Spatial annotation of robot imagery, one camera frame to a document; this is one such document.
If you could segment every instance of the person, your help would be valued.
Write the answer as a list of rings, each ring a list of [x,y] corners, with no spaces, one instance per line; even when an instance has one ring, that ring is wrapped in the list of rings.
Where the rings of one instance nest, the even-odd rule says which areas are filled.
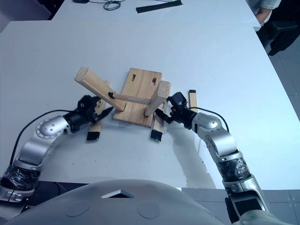
[[[270,18],[272,10],[277,8],[281,0],[246,0],[258,22],[263,26]]]

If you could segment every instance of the black cable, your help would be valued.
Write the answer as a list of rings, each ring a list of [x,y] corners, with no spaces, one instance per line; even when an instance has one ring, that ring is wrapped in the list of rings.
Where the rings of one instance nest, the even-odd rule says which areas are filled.
[[[57,186],[57,196],[60,195],[60,186],[58,185],[57,182],[54,182],[54,184]]]
[[[102,0],[102,1],[104,2],[99,2],[99,1],[89,1],[89,2],[103,4],[103,9],[105,9],[106,11],[113,11],[115,9],[120,8],[121,2],[125,0]]]
[[[32,120],[31,122],[29,122],[29,123],[28,123],[28,124],[20,131],[20,133],[19,133],[19,135],[18,135],[18,137],[17,137],[17,140],[16,140],[16,142],[15,142],[15,146],[14,146],[14,150],[13,150],[13,152],[12,152],[12,154],[11,154],[11,157],[10,157],[9,165],[12,165],[12,164],[13,164],[14,157],[15,157],[15,151],[16,151],[16,149],[17,149],[19,140],[20,140],[21,135],[22,135],[22,133],[24,132],[24,130],[25,130],[30,124],[32,124],[34,121],[38,120],[39,118],[41,118],[41,117],[43,117],[43,116],[45,116],[45,115],[47,115],[47,114],[49,114],[49,113],[53,113],[53,112],[68,112],[68,113],[70,113],[70,112],[72,112],[72,111],[69,111],[69,110],[61,110],[61,109],[58,109],[58,110],[52,110],[52,111],[49,111],[49,112],[44,113],[43,115],[40,115],[39,117],[36,117],[34,120]]]
[[[218,114],[218,113],[216,113],[214,111],[207,110],[207,109],[202,109],[202,108],[199,108],[199,107],[189,107],[189,109],[199,109],[199,110],[206,111],[206,112],[209,112],[209,113],[217,115],[218,117],[220,117],[223,120],[223,122],[225,123],[225,126],[226,126],[226,130],[229,132],[229,127],[228,127],[228,125],[226,123],[226,120],[220,114]]]

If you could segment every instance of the white table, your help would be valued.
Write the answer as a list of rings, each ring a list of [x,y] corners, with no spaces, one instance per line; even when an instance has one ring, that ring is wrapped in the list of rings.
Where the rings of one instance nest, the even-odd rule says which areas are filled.
[[[179,7],[165,8],[138,14],[136,7],[162,4],[156,0],[125,0],[114,11],[105,11],[102,4],[75,3],[65,0],[53,20],[124,21],[124,22],[174,22],[248,25],[255,30],[260,24],[245,0],[181,0]]]
[[[74,81],[92,68],[121,92],[129,68],[163,73],[171,93],[197,90],[198,105],[222,114],[263,189],[299,189],[300,123],[250,27],[132,22],[11,22],[1,33],[0,173],[19,131],[54,109],[76,107],[88,90]],[[21,138],[30,138],[37,123]],[[203,141],[172,124],[162,142],[150,129],[104,119],[101,140],[70,136],[41,180],[156,180],[174,187],[223,188]]]

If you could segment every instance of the wood grain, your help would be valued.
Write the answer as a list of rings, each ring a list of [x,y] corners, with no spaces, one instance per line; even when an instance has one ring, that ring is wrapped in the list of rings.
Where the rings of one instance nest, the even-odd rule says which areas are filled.
[[[100,115],[102,113],[102,111],[105,109],[106,106],[106,101],[104,100],[99,100],[97,102],[97,106],[95,107],[95,113],[97,113],[97,115]],[[90,128],[89,128],[89,132],[101,132],[102,129],[102,122],[101,120],[99,120],[95,125],[90,124]]]
[[[159,82],[152,97],[151,103],[146,107],[145,116],[151,116],[154,111],[169,97],[171,83],[168,81]]]
[[[86,67],[81,67],[78,71],[75,81],[81,84],[83,87],[87,88],[95,95],[106,101],[111,106],[116,109],[123,111],[126,102],[112,99],[108,96],[109,92],[114,92],[105,81],[101,80],[97,74],[95,74],[91,69]]]
[[[196,90],[189,90],[188,92],[188,98],[189,98],[189,107],[197,107],[197,95]]]
[[[158,108],[162,110],[164,113],[167,113],[168,101],[165,100]],[[162,118],[155,115],[152,130],[156,130],[161,134],[163,134],[165,132],[165,121]]]
[[[162,74],[148,70],[131,68],[122,94],[138,98],[151,99],[155,88],[162,79]],[[123,112],[116,110],[113,119],[150,128],[153,115],[144,116],[146,105],[127,102]]]

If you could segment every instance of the wooden block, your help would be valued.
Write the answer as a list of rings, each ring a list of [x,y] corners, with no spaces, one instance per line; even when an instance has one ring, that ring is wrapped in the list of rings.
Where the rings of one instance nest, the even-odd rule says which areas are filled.
[[[142,97],[134,97],[129,95],[121,95],[117,93],[109,92],[108,96],[114,99],[126,101],[126,102],[134,102],[138,104],[150,105],[151,99],[142,98]]]
[[[110,98],[108,93],[114,91],[91,71],[91,69],[81,67],[75,77],[75,81],[109,103],[111,106],[115,107],[117,110],[124,110],[126,102]]]
[[[95,113],[100,115],[102,111],[105,109],[106,101],[99,100],[97,102],[97,106],[95,107]],[[90,124],[90,128],[88,131],[88,135],[86,137],[87,142],[97,141],[100,137],[100,132],[102,130],[102,121],[98,121],[95,125]]]
[[[162,110],[164,113],[167,113],[168,101],[165,100],[158,108]],[[165,125],[165,121],[162,118],[155,115],[150,137],[161,142],[162,135],[165,132],[164,125]]]
[[[169,97],[171,83],[168,81],[161,81],[156,87],[152,97],[151,103],[146,107],[145,116],[151,116],[154,111]]]
[[[189,98],[189,107],[197,107],[197,95],[196,90],[189,90],[188,92],[188,98]]]
[[[162,79],[162,74],[142,69],[131,68],[122,94],[150,99]],[[113,119],[150,128],[153,115],[144,116],[146,105],[127,102],[123,112],[116,110]]]

